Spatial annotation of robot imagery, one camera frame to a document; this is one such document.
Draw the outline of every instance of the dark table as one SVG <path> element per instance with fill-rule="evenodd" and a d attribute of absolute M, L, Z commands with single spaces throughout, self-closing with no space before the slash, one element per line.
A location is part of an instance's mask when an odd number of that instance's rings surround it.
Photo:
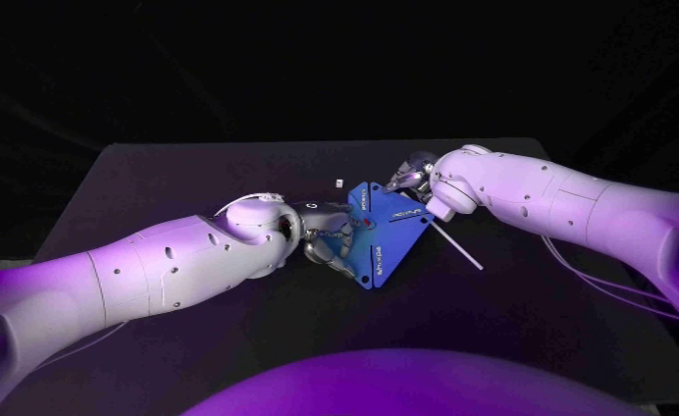
<path fill-rule="evenodd" d="M 468 142 L 549 159 L 530 138 L 114 144 L 37 262 L 157 223 L 210 216 L 248 193 L 278 192 L 287 202 L 344 201 L 362 182 L 386 183 L 413 151 L 442 155 Z M 30 374 L 0 414 L 177 415 L 266 369 L 379 347 L 474 352 L 540 368 L 628 402 L 677 400 L 679 348 L 654 316 L 591 288 L 539 237 L 497 221 L 484 208 L 457 215 L 444 230 L 483 271 L 432 228 L 385 286 L 372 290 L 312 264 L 298 248 L 268 277 L 187 309 L 131 321 Z M 566 259 L 631 284 L 615 260 L 555 243 Z"/>

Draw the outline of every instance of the blue triangular object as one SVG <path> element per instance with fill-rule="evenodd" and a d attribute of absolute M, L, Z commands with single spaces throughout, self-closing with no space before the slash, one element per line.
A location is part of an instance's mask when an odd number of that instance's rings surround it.
<path fill-rule="evenodd" d="M 382 185 L 363 182 L 349 193 L 350 215 L 362 222 L 353 230 L 353 243 L 344 262 L 366 289 L 382 286 L 431 223 L 423 205 L 396 192 L 382 193 Z M 338 235 L 324 241 L 340 252 Z"/>

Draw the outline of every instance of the blue plastic part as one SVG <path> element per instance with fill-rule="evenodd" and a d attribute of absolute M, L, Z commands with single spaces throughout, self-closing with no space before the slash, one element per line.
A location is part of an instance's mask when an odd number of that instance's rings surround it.
<path fill-rule="evenodd" d="M 386 282 L 434 215 L 399 193 L 382 193 L 376 182 L 363 182 L 350 191 L 347 203 L 353 206 L 350 216 L 362 226 L 353 230 L 353 243 L 343 260 L 353 268 L 357 283 L 370 289 Z M 340 235 L 325 235 L 323 240 L 340 254 Z"/>

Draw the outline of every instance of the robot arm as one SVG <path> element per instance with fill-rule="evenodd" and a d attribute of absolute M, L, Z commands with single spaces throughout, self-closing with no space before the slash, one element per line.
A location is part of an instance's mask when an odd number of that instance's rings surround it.
<path fill-rule="evenodd" d="M 346 230 L 350 207 L 318 204 L 321 214 L 310 215 L 276 194 L 246 197 L 210 219 L 180 218 L 103 247 L 0 271 L 0 401 L 40 362 L 80 338 L 187 308 L 245 279 L 266 276 L 300 240 L 315 262 L 351 274 L 314 243 L 324 228 Z M 346 232 L 350 246 L 350 226 Z"/>
<path fill-rule="evenodd" d="M 615 257 L 679 309 L 679 193 L 604 181 L 477 145 L 439 159 L 415 153 L 385 190 L 403 187 L 444 222 L 484 205 L 520 230 Z"/>

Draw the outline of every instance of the black backdrop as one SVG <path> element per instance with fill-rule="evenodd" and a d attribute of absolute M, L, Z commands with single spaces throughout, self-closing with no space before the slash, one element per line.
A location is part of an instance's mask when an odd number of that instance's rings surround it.
<path fill-rule="evenodd" d="M 112 142 L 530 136 L 582 172 L 679 190 L 677 0 L 1 9 L 5 259 L 33 257 Z"/>

